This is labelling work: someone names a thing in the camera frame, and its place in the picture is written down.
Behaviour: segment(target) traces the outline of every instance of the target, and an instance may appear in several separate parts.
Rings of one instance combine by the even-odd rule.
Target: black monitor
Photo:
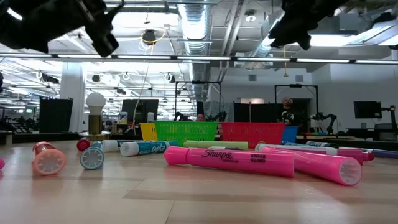
[[[382,118],[380,101],[354,101],[356,119]]]
[[[136,107],[137,100],[123,100],[122,112],[127,112],[127,120],[134,120],[134,108]],[[154,119],[157,119],[157,108],[159,106],[159,100],[139,100],[136,110],[136,122],[146,123],[148,112],[154,113]]]

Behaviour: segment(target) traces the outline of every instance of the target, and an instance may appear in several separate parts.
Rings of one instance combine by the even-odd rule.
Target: table surface
[[[84,170],[76,141],[54,142],[68,157],[57,176],[32,174],[33,144],[0,147],[0,223],[397,223],[398,160],[363,166],[354,187],[296,172],[293,179],[193,166],[162,154],[107,153]]]

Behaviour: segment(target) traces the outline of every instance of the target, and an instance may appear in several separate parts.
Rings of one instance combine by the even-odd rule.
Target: white wall
[[[291,98],[307,98],[312,99],[314,96],[306,88],[289,88],[278,87],[279,94],[277,102],[281,103],[283,97]],[[274,86],[252,86],[242,87],[239,85],[222,86],[221,92],[225,102],[238,102],[238,98],[260,98],[264,99],[264,103],[274,103]],[[218,93],[211,92],[211,100],[218,101]]]
[[[380,101],[382,107],[398,106],[398,74],[392,65],[325,65],[312,74],[319,86],[320,112],[337,115],[340,131],[360,128],[367,123],[390,123],[389,112],[383,119],[355,119],[354,101]]]
[[[303,85],[312,84],[312,74],[307,73],[305,69],[287,69],[288,77],[284,77],[285,70],[280,69],[255,69],[246,70],[242,68],[231,68],[227,71],[226,76],[221,86],[225,102],[238,102],[238,98],[260,98],[264,99],[265,103],[274,102],[274,85],[288,85],[294,84],[296,75],[303,75]],[[257,75],[257,81],[250,82],[248,75]],[[218,76],[218,68],[211,69],[211,79],[215,81]],[[308,98],[312,99],[314,96],[306,88],[293,89],[288,87],[278,87],[277,102],[280,103],[283,97],[291,98]],[[218,101],[218,93],[210,88],[208,95],[209,100]]]

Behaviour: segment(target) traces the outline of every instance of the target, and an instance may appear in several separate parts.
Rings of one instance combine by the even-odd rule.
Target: pillar
[[[83,112],[85,108],[86,73],[81,63],[64,62],[62,65],[60,98],[73,98],[69,131],[83,131]]]
[[[398,50],[391,50],[391,59],[398,60]],[[394,65],[394,78],[398,77],[398,65]]]

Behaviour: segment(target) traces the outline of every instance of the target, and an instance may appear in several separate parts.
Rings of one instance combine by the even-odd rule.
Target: white globe light
[[[101,93],[91,93],[86,100],[90,115],[102,115],[106,99]]]

